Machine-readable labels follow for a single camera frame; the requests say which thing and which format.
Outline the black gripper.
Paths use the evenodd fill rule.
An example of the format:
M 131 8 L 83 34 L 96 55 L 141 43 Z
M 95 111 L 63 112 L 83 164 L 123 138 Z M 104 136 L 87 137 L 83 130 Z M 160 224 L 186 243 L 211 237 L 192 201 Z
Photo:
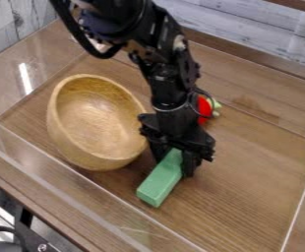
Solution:
M 186 106 L 176 110 L 137 115 L 139 133 L 148 141 L 156 162 L 171 148 L 182 150 L 183 177 L 192 177 L 202 159 L 212 161 L 215 140 L 196 123 L 196 114 Z

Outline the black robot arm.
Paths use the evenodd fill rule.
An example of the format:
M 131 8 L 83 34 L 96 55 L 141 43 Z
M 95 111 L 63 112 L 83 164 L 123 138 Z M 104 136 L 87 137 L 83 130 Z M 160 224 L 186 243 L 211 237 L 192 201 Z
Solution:
M 216 101 L 196 86 L 200 65 L 191 57 L 182 26 L 154 0 L 48 0 L 85 51 L 109 59 L 123 50 L 151 92 L 151 113 L 137 115 L 154 158 L 182 152 L 182 176 L 214 157 L 214 138 L 202 124 Z

